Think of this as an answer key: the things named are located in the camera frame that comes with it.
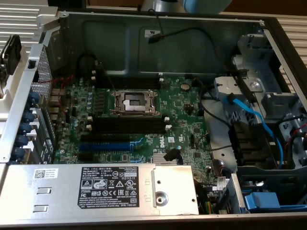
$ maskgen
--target power supply label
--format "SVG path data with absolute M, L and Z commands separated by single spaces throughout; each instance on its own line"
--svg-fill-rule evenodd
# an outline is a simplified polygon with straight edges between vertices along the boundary
M 139 168 L 82 167 L 78 206 L 139 207 Z

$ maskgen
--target cpu socket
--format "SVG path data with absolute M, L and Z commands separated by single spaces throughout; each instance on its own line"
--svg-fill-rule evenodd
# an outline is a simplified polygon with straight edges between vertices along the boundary
M 154 116 L 160 115 L 155 110 L 156 92 L 148 91 L 116 91 L 115 110 L 118 115 Z

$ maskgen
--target barcode sticker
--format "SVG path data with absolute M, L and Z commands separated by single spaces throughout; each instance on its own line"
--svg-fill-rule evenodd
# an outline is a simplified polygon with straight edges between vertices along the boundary
M 174 137 L 169 137 L 168 138 L 168 142 L 169 143 L 174 143 L 175 142 L 175 138 Z
M 59 169 L 35 169 L 34 179 L 54 179 L 58 177 Z
M 226 177 L 221 176 L 217 178 L 217 190 L 221 191 L 226 187 Z
M 151 37 L 160 33 L 160 30 L 145 30 L 145 37 Z

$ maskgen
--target green circuit board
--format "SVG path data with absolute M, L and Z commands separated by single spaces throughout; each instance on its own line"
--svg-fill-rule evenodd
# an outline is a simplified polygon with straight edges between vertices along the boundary
M 184 83 L 191 86 L 191 80 L 184 77 L 164 77 L 163 87 L 154 91 L 157 93 L 155 109 L 160 116 L 167 114 L 170 118 L 170 130 L 165 134 L 131 134 L 130 141 L 141 140 L 133 151 L 94 152 L 94 163 L 157 163 L 155 154 L 164 156 L 167 151 L 178 148 L 181 149 L 184 165 L 192 166 L 197 181 L 214 182 L 213 173 L 206 173 L 206 168 L 212 166 L 212 152 L 207 150 L 210 144 L 204 138 L 198 149 L 190 144 L 191 135 L 197 140 L 207 133 L 204 117 L 198 116 L 199 89 L 190 87 L 189 91 L 183 91 L 180 86 Z M 81 135 L 90 133 L 86 129 L 88 116 L 92 113 L 97 117 L 116 117 L 112 113 L 115 107 L 114 91 L 95 89 L 81 82 L 66 87 L 66 92 L 71 96 L 66 106 L 70 113 L 75 107 L 76 116 L 70 118 L 70 123 L 66 123 L 64 113 L 59 116 L 54 163 L 85 163 L 78 160 L 78 154 Z M 99 104 L 101 95 L 104 96 L 104 104 Z M 187 104 L 194 108 L 190 115 L 185 110 Z

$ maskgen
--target motherboard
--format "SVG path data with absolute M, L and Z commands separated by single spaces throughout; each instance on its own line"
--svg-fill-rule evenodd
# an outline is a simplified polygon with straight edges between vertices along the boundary
M 198 182 L 214 182 L 199 88 L 183 76 L 160 83 L 155 90 L 96 88 L 82 79 L 67 86 L 53 163 L 184 164 Z M 166 161 L 174 151 L 182 160 Z

